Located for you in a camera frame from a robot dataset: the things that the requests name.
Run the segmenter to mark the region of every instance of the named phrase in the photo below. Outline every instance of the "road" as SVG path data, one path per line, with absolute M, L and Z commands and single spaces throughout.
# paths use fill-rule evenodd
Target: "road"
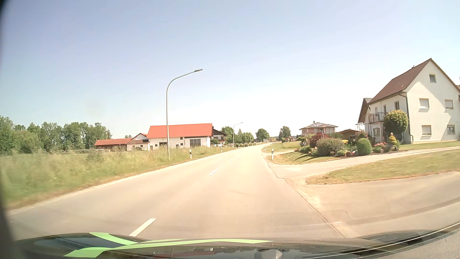
M 15 210 L 11 226 L 17 239 L 135 230 L 148 239 L 341 237 L 276 177 L 260 149 L 236 149 Z

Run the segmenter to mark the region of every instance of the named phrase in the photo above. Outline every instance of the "lamp post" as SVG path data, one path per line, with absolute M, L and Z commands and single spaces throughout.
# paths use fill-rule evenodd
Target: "lamp post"
M 233 127 L 231 128 L 231 135 L 232 135 L 232 139 L 233 139 L 233 147 L 235 147 L 235 130 L 233 128 L 235 126 L 237 126 L 238 124 L 242 124 L 242 122 L 233 125 Z
M 193 72 L 190 72 L 190 73 L 187 73 L 185 75 L 181 75 L 180 77 L 176 77 L 175 79 L 171 80 L 171 82 L 169 82 L 168 84 L 168 87 L 166 88 L 166 145 L 167 145 L 167 148 L 168 148 L 168 159 L 171 160 L 171 156 L 169 155 L 169 124 L 168 124 L 168 90 L 169 90 L 169 86 L 171 85 L 171 83 L 178 79 L 178 78 L 181 78 L 181 77 L 184 77 L 186 75 L 190 75 L 191 73 L 195 73 L 195 72 L 200 72 L 202 71 L 203 69 L 198 69 L 198 70 L 195 70 Z

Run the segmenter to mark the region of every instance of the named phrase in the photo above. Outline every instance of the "grass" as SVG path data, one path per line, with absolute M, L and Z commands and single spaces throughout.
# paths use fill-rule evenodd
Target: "grass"
M 440 151 L 356 165 L 306 179 L 307 184 L 336 184 L 407 178 L 460 171 L 460 150 Z
M 271 149 L 273 148 L 273 152 L 279 152 L 279 151 L 287 151 L 287 150 L 294 150 L 296 148 L 300 147 L 300 141 L 292 141 L 292 142 L 277 142 L 273 143 L 270 146 L 266 147 L 266 152 L 271 153 Z
M 233 150 L 224 147 L 223 152 Z M 220 153 L 196 147 L 193 159 Z M 82 188 L 156 170 L 190 160 L 189 149 L 88 154 L 15 154 L 0 156 L 0 179 L 8 208 L 21 207 Z
M 428 148 L 438 148 L 438 147 L 457 147 L 457 146 L 460 146 L 460 141 L 401 145 L 400 150 L 418 150 L 418 149 L 428 149 Z
M 276 164 L 282 165 L 301 165 L 301 164 L 308 164 L 308 163 L 316 163 L 316 162 L 326 162 L 340 159 L 338 157 L 314 157 L 312 155 L 303 154 L 300 152 L 291 152 L 281 155 L 276 155 L 271 160 L 271 155 L 267 156 L 267 159 L 272 161 Z

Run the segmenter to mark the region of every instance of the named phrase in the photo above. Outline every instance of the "orange roof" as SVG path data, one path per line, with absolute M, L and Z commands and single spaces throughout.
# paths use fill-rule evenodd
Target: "orange roof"
M 132 138 L 127 139 L 100 139 L 94 143 L 95 146 L 106 146 L 106 145 L 126 145 Z
M 147 138 L 166 138 L 166 125 L 150 126 Z M 213 124 L 183 124 L 183 125 L 169 125 L 169 137 L 198 137 L 198 136 L 212 136 Z

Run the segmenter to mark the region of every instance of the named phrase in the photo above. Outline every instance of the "roof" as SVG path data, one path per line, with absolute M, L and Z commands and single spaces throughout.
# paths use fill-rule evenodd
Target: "roof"
M 224 135 L 224 136 L 227 136 L 227 134 L 225 134 L 224 132 L 220 131 L 220 130 L 217 130 L 217 129 L 213 129 L 213 136 L 215 135 Z
M 366 113 L 368 111 L 369 105 L 368 103 L 372 100 L 372 98 L 363 98 L 361 104 L 361 111 L 359 112 L 358 123 L 364 123 L 366 119 Z
M 95 146 L 126 145 L 132 138 L 127 139 L 100 139 L 94 143 Z
M 445 77 L 453 85 L 455 85 L 454 82 L 447 76 L 447 74 L 444 73 L 444 71 L 436 64 L 436 62 L 434 62 L 431 58 L 429 58 L 427 61 L 425 61 L 423 63 L 420 63 L 420 64 L 414 66 L 413 68 L 411 68 L 410 70 L 404 72 L 403 74 L 398 75 L 397 77 L 393 78 L 368 103 L 369 104 L 373 103 L 375 101 L 378 101 L 380 99 L 383 99 L 385 97 L 388 97 L 390 95 L 396 94 L 396 93 L 406 89 L 410 85 L 410 83 L 412 83 L 412 81 L 418 76 L 418 74 L 420 74 L 420 72 L 426 66 L 426 64 L 428 64 L 430 61 L 433 62 L 433 64 L 445 75 Z
M 166 126 L 150 126 L 147 138 L 166 138 Z M 183 124 L 169 125 L 169 137 L 198 137 L 212 136 L 213 124 Z
M 337 126 L 334 126 L 334 125 L 331 125 L 331 124 L 325 124 L 325 123 L 321 123 L 321 122 L 315 122 L 313 124 L 310 124 L 306 127 L 303 127 L 301 129 L 305 129 L 305 128 L 337 128 Z
M 144 141 L 141 140 L 141 139 L 136 139 L 136 140 L 131 140 L 131 141 L 128 142 L 127 144 L 144 144 L 144 143 L 150 143 L 150 142 L 144 142 Z

